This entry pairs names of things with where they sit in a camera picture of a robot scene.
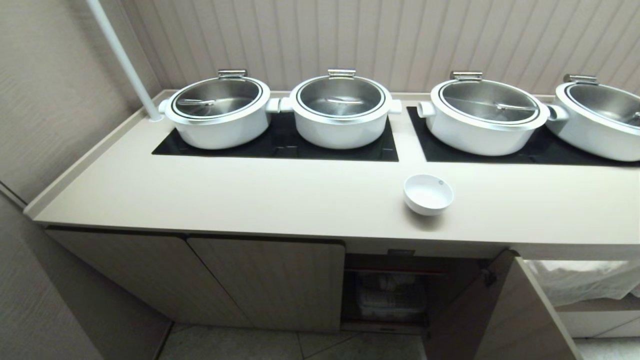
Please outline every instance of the black glass cooktop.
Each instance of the black glass cooktop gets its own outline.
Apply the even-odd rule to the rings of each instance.
[[[153,150],[154,155],[223,156],[235,158],[282,158],[319,160],[398,161],[396,144],[387,124],[373,143],[357,149],[334,150],[315,146],[296,130],[293,113],[272,114],[271,125],[252,141],[222,150],[203,150],[190,146],[173,131]]]
[[[539,127],[527,144],[518,152],[504,156],[469,154],[448,146],[431,134],[416,107],[407,107],[424,155],[428,161],[442,163],[503,163],[503,164],[555,164],[594,165],[614,167],[640,167],[640,161],[614,161],[592,155],[564,142],[546,126]]]

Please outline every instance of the beige countertop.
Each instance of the beige countertop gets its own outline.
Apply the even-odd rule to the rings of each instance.
[[[640,170],[428,162],[406,113],[425,95],[394,94],[405,106],[389,116],[397,163],[151,155],[173,125],[139,111],[25,213],[42,224],[338,238],[350,252],[640,257]],[[443,215],[404,205],[404,180],[418,173],[454,188]]]

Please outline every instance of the pot handle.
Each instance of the pot handle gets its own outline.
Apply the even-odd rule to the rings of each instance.
[[[390,114],[402,114],[402,101],[395,99],[391,100],[391,107],[389,108]]]
[[[283,97],[280,99],[280,112],[281,113],[293,112],[293,108],[291,107],[290,97]]]
[[[162,100],[162,102],[160,102],[160,105],[158,105],[158,111],[160,111],[161,114],[164,114],[168,105],[169,99]]]
[[[275,99],[269,99],[269,101],[267,101],[267,105],[264,107],[264,111],[268,113],[279,113],[280,98],[276,97]]]
[[[569,120],[569,113],[562,106],[547,105],[549,108],[549,121],[564,121]]]
[[[436,108],[431,101],[421,101],[418,103],[419,117],[432,117],[436,115]]]

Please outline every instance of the white pot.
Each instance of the white pot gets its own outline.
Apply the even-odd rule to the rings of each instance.
[[[293,89],[289,97],[280,101],[281,112],[295,112],[296,129],[306,141],[329,149],[354,149],[365,146],[382,135],[387,114],[402,112],[400,100],[393,100],[389,91],[381,84],[355,76],[355,70],[329,70],[329,74],[302,82]],[[332,88],[332,82],[336,84],[335,89]],[[322,99],[327,100],[324,105],[332,102],[333,110],[350,107],[352,110],[355,109],[355,113],[323,113],[307,106],[308,99],[305,98],[305,93],[315,91],[308,86],[318,84],[322,85],[320,91],[325,92],[322,96],[328,97]]]
[[[612,119],[616,110],[621,112],[619,119],[632,119],[634,112],[640,119],[640,113],[637,113],[640,97],[598,85],[595,78],[569,76],[565,81],[569,82],[556,88],[556,99],[549,106],[552,116],[547,127],[551,132],[571,145],[603,158],[640,161],[640,120],[638,126],[633,126]],[[592,110],[589,105],[598,108]]]
[[[419,103],[418,115],[426,118],[435,137],[458,150],[483,156],[513,154],[549,116],[547,107],[532,95],[483,80],[479,72],[452,72],[451,77],[432,89],[431,101]],[[451,91],[452,86],[460,91]],[[451,99],[447,92],[460,98]]]
[[[175,123],[186,143],[200,149],[226,149],[247,143],[267,129],[267,113],[278,112],[279,100],[269,99],[271,91],[265,83],[244,76],[243,70],[221,70],[218,74],[218,78],[181,89],[158,108]],[[212,105],[210,108],[210,105],[194,106],[195,101],[189,104],[187,100]]]

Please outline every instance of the small white bowl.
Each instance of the small white bowl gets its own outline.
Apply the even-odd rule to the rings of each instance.
[[[453,189],[439,177],[410,176],[404,182],[404,202],[420,215],[439,215],[453,202]]]

